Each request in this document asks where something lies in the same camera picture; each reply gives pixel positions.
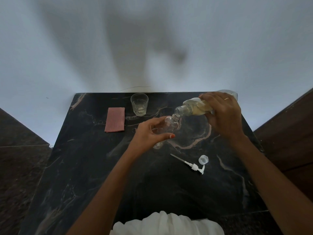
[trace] clear glass tumbler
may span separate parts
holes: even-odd
[[[148,96],[143,93],[136,93],[131,96],[131,105],[133,106],[135,115],[143,116],[146,114],[148,100]]]

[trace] left hand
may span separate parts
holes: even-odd
[[[137,156],[140,156],[151,149],[156,143],[174,138],[175,134],[173,133],[154,134],[152,131],[153,128],[162,127],[166,117],[168,116],[152,118],[140,123],[128,146],[128,150],[131,150]]]

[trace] white clothing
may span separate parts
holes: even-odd
[[[154,212],[149,217],[114,224],[110,235],[224,235],[216,222],[208,219],[191,220],[187,216]]]

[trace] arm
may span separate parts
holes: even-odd
[[[313,203],[244,135],[237,101],[221,92],[208,92],[200,98],[215,110],[214,115],[206,114],[209,123],[244,163],[284,235],[313,234]]]
[[[95,197],[66,233],[67,235],[106,235],[110,233],[127,182],[127,175],[133,163],[156,143],[175,137],[172,133],[156,135],[152,132],[152,128],[161,126],[166,117],[152,118],[138,125],[127,150]]]

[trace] pink napkin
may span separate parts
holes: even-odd
[[[108,116],[105,123],[105,132],[124,131],[125,108],[114,107],[108,109]]]

